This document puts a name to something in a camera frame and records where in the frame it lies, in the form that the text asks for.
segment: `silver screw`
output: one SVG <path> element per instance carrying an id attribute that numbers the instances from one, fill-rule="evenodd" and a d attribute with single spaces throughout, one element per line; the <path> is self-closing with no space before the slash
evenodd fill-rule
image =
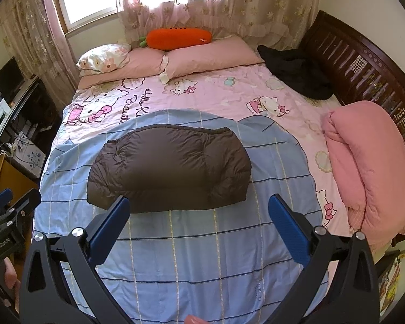
<path id="1" fill-rule="evenodd" d="M 83 228 L 75 228 L 72 230 L 72 235 L 77 238 L 77 237 L 81 236 L 83 234 L 83 232 L 84 232 Z"/>
<path id="2" fill-rule="evenodd" d="M 35 235 L 35 241 L 40 241 L 43 239 L 43 234 L 39 233 Z"/>
<path id="3" fill-rule="evenodd" d="M 323 226 L 316 226 L 315 227 L 315 233 L 320 235 L 320 236 L 323 236 L 323 235 L 327 234 L 327 230 Z"/>
<path id="4" fill-rule="evenodd" d="M 355 237 L 359 240 L 364 240 L 366 239 L 366 235 L 364 233 L 362 233 L 361 231 L 358 231 L 355 233 Z"/>

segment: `window sill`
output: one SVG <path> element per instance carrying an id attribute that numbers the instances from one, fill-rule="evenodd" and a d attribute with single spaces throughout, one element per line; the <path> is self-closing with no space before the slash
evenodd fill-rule
<path id="1" fill-rule="evenodd" d="M 105 23 L 107 21 L 112 21 L 113 19 L 116 19 L 116 18 L 118 18 L 117 11 L 111 11 L 104 16 L 98 17 L 92 21 L 82 23 L 78 27 L 72 28 L 65 34 L 65 37 L 71 38 L 72 36 L 79 34 L 83 31 L 86 31 L 87 29 L 90 29 L 91 27 L 94 27 L 96 25 L 101 25 L 102 23 Z"/>

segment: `blue plaid blanket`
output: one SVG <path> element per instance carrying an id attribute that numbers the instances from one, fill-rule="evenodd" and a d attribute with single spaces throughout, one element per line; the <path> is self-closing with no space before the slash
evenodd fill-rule
<path id="1" fill-rule="evenodd" d="M 178 323 L 188 314 L 213 323 L 263 323 L 301 271 L 270 220 L 268 199 L 279 193 L 312 225 L 322 222 L 305 153 L 268 117 L 235 122 L 195 110 L 162 110 L 78 145 L 59 145 L 42 177 L 35 230 L 67 235 L 102 213 L 87 203 L 87 178 L 98 152 L 109 139 L 157 123 L 233 130 L 252 162 L 247 200 L 215 210 L 132 214 L 105 264 L 96 268 L 99 276 L 135 323 Z M 63 268 L 80 309 L 91 313 L 69 265 Z M 324 297 L 327 279 L 309 310 Z"/>

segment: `folded dark jacket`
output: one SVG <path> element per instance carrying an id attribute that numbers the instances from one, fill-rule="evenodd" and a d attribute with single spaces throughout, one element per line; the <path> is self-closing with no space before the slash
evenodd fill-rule
<path id="1" fill-rule="evenodd" d="M 107 210 L 123 195 L 131 213 L 207 210 L 244 201 L 250 177 L 251 160 L 228 128 L 155 124 L 107 141 L 87 201 Z"/>
<path id="2" fill-rule="evenodd" d="M 257 49 L 270 72 L 296 92 L 315 100 L 327 100 L 333 95 L 328 78 L 302 50 L 278 51 L 263 45 Z"/>

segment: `sheer floral curtain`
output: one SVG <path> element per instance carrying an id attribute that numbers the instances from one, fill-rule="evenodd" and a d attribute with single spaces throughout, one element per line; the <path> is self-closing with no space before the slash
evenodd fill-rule
<path id="1" fill-rule="evenodd" d="M 252 47 L 296 47 L 316 17 L 318 0 L 116 0 L 128 42 L 156 28 L 210 30 L 242 36 Z"/>
<path id="2" fill-rule="evenodd" d="M 38 75 L 62 111 L 72 101 L 76 79 L 70 70 L 73 62 L 63 61 L 51 35 L 43 0 L 2 0 L 0 26 L 5 35 L 3 42 L 24 77 Z"/>

